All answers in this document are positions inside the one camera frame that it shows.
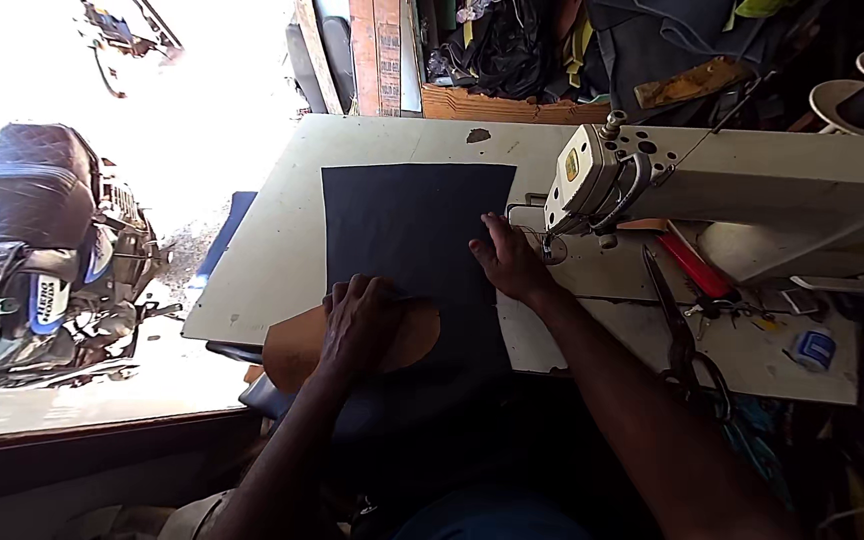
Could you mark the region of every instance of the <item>quilted seat cover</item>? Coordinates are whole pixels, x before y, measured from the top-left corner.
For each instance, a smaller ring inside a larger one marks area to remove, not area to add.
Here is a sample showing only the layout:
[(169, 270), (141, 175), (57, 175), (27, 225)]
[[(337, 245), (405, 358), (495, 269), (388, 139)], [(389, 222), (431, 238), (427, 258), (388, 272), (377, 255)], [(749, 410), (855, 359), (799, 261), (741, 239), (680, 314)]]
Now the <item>quilted seat cover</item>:
[(8, 124), (0, 130), (0, 242), (76, 249), (95, 201), (90, 150), (62, 125)]

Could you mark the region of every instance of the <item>ground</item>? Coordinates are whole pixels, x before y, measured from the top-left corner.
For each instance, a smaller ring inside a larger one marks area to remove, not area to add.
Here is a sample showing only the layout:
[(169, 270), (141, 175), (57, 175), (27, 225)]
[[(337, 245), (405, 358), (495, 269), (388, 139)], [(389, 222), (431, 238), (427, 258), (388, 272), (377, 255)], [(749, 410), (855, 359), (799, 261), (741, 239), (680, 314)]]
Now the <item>ground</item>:
[[(154, 53), (126, 58), (127, 97), (115, 99), (72, 21), (78, 0), (0, 2), (0, 127), (60, 122), (112, 160), (156, 232), (174, 243), (172, 269), (150, 286), (154, 300), (187, 308), (186, 282), (232, 194), (262, 186), (305, 103), (284, 42), (291, 2), (152, 5), (185, 52), (164, 67)], [(143, 326), (140, 369), (129, 380), (0, 392), (0, 433), (237, 406), (246, 366), (180, 338), (180, 327)]]

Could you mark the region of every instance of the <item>sewing machine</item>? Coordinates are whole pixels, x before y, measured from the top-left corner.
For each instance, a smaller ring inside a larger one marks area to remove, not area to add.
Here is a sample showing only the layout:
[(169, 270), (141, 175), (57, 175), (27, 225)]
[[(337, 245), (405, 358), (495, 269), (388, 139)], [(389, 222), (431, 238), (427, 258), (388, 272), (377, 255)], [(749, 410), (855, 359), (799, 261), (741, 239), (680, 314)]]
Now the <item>sewing machine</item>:
[(611, 248), (624, 221), (708, 221), (699, 251), (740, 285), (797, 276), (828, 289), (849, 283), (811, 277), (864, 272), (864, 136), (623, 119), (617, 110), (582, 126), (558, 155), (543, 208), (550, 235), (594, 234)]

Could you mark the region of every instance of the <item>brown leather piece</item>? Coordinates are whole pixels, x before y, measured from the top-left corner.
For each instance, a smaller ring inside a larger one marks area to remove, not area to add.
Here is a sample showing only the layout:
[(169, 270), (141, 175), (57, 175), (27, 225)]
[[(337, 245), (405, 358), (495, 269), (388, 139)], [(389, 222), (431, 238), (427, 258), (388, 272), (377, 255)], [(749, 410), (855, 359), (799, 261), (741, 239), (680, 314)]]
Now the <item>brown leather piece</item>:
[[(424, 358), (441, 330), (439, 310), (429, 300), (406, 300), (395, 338), (379, 362), (378, 371), (388, 373)], [(276, 388), (291, 394), (319, 365), (326, 337), (326, 309), (318, 305), (291, 319), (269, 326), (262, 346), (262, 366)]]

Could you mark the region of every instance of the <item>scissors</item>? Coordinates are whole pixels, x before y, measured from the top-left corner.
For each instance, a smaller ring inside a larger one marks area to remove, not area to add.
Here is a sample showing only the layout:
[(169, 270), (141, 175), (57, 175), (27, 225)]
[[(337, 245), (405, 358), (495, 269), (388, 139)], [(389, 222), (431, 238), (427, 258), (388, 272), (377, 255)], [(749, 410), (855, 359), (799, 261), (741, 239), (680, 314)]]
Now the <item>scissors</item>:
[[(672, 345), (669, 347), (669, 368), (663, 370), (658, 376), (669, 383), (676, 381), (681, 388), (681, 398), (688, 404), (690, 411), (711, 416), (719, 422), (729, 422), (733, 415), (733, 395), (726, 384), (726, 379), (719, 371), (715, 362), (703, 352), (695, 350), (695, 337), (686, 322), (686, 317), (679, 311), (672, 289), (663, 276), (663, 271), (656, 263), (655, 257), (649, 248), (642, 246), (642, 259), (649, 271), (652, 285), (655, 287), (655, 295), (661, 304), (662, 313), (665, 315), (665, 323), (668, 324), (669, 333), (672, 335)], [(699, 384), (699, 378), (695, 374), (694, 362), (702, 362), (705, 370), (712, 378), (715, 390), (720, 394), (723, 405), (717, 407)]]

